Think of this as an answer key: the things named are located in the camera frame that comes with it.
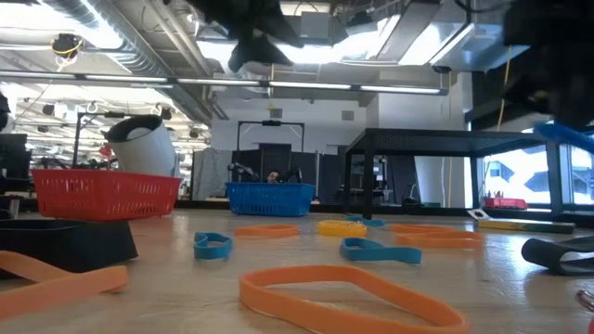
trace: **blue basket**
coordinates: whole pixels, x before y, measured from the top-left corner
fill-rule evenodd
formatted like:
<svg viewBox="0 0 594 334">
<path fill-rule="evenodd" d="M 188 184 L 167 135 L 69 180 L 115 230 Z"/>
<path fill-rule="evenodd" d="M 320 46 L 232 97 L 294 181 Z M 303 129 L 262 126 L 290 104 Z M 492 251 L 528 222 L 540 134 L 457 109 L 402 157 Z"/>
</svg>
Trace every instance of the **blue basket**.
<svg viewBox="0 0 594 334">
<path fill-rule="evenodd" d="M 303 217 L 309 212 L 314 186 L 304 184 L 227 183 L 234 214 Z"/>
</svg>

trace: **black table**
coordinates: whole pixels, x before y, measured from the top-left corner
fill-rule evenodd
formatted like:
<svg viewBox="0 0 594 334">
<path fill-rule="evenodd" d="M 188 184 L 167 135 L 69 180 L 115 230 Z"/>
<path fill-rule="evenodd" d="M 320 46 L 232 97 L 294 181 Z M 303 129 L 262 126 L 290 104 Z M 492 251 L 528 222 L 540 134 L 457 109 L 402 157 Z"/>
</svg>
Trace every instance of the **black table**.
<svg viewBox="0 0 594 334">
<path fill-rule="evenodd" d="M 346 149 L 344 162 L 344 188 L 351 189 L 351 162 L 353 154 L 365 155 L 363 166 L 363 216 L 370 219 L 373 212 L 373 157 L 375 155 L 404 155 L 430 157 L 471 158 L 472 207 L 480 207 L 478 159 L 515 149 L 547 144 L 549 187 L 553 196 L 561 196 L 561 181 L 551 176 L 560 169 L 559 146 L 547 143 L 539 135 L 522 133 L 436 131 L 404 129 L 365 129 Z M 343 209 L 348 212 L 350 197 L 342 198 Z"/>
</svg>

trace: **orange rubber band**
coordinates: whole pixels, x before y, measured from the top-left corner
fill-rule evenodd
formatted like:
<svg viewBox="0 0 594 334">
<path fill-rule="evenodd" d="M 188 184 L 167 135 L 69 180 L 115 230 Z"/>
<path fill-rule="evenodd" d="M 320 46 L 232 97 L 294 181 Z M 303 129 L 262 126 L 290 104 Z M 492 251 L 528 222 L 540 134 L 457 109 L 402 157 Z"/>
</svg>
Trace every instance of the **orange rubber band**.
<svg viewBox="0 0 594 334">
<path fill-rule="evenodd" d="M 408 325 L 374 315 L 342 311 L 265 288 L 275 284 L 333 281 L 353 283 L 436 326 Z M 256 312 L 323 334 L 471 332 L 466 317 L 451 306 L 353 266 L 311 265 L 253 272 L 239 278 L 239 298 Z"/>
<path fill-rule="evenodd" d="M 362 223 L 326 220 L 317 223 L 316 231 L 322 236 L 364 238 L 368 227 Z"/>
<path fill-rule="evenodd" d="M 432 225 L 405 225 L 405 224 L 391 224 L 390 230 L 396 233 L 432 233 L 455 231 L 451 227 L 432 226 Z"/>
<path fill-rule="evenodd" d="M 238 227 L 235 229 L 235 235 L 250 237 L 271 237 L 283 238 L 299 236 L 299 227 L 295 225 L 251 225 Z"/>
<path fill-rule="evenodd" d="M 483 235 L 450 227 L 394 224 L 390 229 L 400 233 L 395 243 L 403 246 L 478 249 L 484 244 Z"/>
<path fill-rule="evenodd" d="M 116 292 L 128 283 L 126 267 L 74 274 L 12 251 L 0 250 L 0 268 L 36 284 L 0 292 L 0 321 L 44 311 L 99 292 Z"/>
</svg>

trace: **window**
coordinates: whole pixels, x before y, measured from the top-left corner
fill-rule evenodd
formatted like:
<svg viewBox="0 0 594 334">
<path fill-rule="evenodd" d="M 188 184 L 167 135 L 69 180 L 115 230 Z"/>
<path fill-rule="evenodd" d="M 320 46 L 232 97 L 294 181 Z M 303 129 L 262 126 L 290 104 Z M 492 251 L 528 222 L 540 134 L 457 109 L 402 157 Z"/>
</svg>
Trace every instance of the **window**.
<svg viewBox="0 0 594 334">
<path fill-rule="evenodd" d="M 489 171 L 483 195 L 500 191 L 508 199 L 550 203 L 549 167 L 545 146 L 518 149 L 484 158 Z"/>
<path fill-rule="evenodd" d="M 570 202 L 573 204 L 594 204 L 594 155 L 574 147 L 567 148 L 567 155 L 568 165 L 571 166 Z"/>
</svg>

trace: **blue object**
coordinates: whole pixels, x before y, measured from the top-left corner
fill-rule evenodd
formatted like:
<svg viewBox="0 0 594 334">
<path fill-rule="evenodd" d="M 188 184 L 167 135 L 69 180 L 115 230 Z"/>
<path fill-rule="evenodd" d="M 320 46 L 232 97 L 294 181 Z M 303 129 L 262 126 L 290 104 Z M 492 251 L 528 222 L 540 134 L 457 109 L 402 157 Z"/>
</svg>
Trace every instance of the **blue object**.
<svg viewBox="0 0 594 334">
<path fill-rule="evenodd" d="M 594 139 L 559 124 L 537 124 L 535 134 L 539 134 L 558 144 L 569 144 L 594 154 Z"/>
<path fill-rule="evenodd" d="M 422 252 L 410 247 L 383 247 L 379 242 L 365 238 L 344 238 L 341 255 L 349 261 L 394 260 L 417 264 Z"/>
<path fill-rule="evenodd" d="M 316 188 L 305 184 L 227 183 L 234 214 L 303 217 L 309 213 Z"/>
<path fill-rule="evenodd" d="M 209 246 L 209 242 L 219 245 Z M 194 235 L 194 258 L 197 260 L 225 259 L 233 249 L 233 239 L 212 232 L 196 232 Z"/>
<path fill-rule="evenodd" d="M 386 225 L 386 222 L 384 222 L 383 220 L 380 220 L 380 219 L 367 219 L 367 218 L 363 218 L 363 217 L 350 216 L 350 217 L 346 217 L 345 220 L 347 220 L 349 222 L 360 222 L 360 223 L 363 223 L 364 225 L 371 226 L 371 227 L 382 227 L 382 226 Z"/>
</svg>

